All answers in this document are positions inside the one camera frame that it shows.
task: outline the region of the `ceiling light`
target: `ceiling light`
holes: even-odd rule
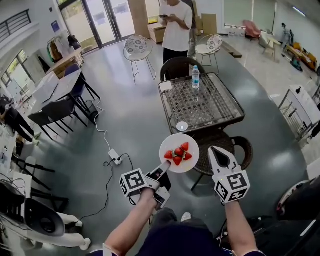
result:
[[[298,10],[296,7],[292,7],[293,9],[295,9],[298,13],[300,13],[302,16],[304,16],[304,17],[306,17],[306,15],[302,12],[302,11],[300,11],[300,10]]]

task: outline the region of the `power strip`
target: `power strip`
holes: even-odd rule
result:
[[[119,157],[119,155],[117,154],[117,152],[114,149],[111,149],[108,154],[111,157],[111,159],[115,159],[113,162],[117,166],[122,163],[122,159]]]

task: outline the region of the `red chair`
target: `red chair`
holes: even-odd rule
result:
[[[261,30],[250,20],[244,20],[243,25],[245,26],[245,37],[248,38],[259,38]]]

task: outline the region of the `water bottle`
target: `water bottle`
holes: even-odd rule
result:
[[[192,88],[199,89],[200,84],[200,71],[198,66],[194,66],[192,70]]]

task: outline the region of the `red strawberry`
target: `red strawberry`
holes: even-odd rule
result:
[[[173,161],[174,161],[175,165],[178,166],[182,162],[182,157],[181,156],[175,156],[173,158]]]
[[[180,147],[176,148],[174,152],[177,156],[180,156],[180,157],[182,157],[185,153]]]
[[[184,151],[188,151],[189,150],[189,142],[185,142],[181,145],[181,148],[184,150]]]
[[[168,151],[164,154],[164,158],[166,158],[166,159],[172,159],[172,158],[174,158],[174,157],[172,156],[172,151],[171,151],[171,150],[168,150]]]
[[[184,156],[184,159],[185,161],[189,160],[192,158],[192,154],[188,153],[188,152],[185,152],[185,156]]]

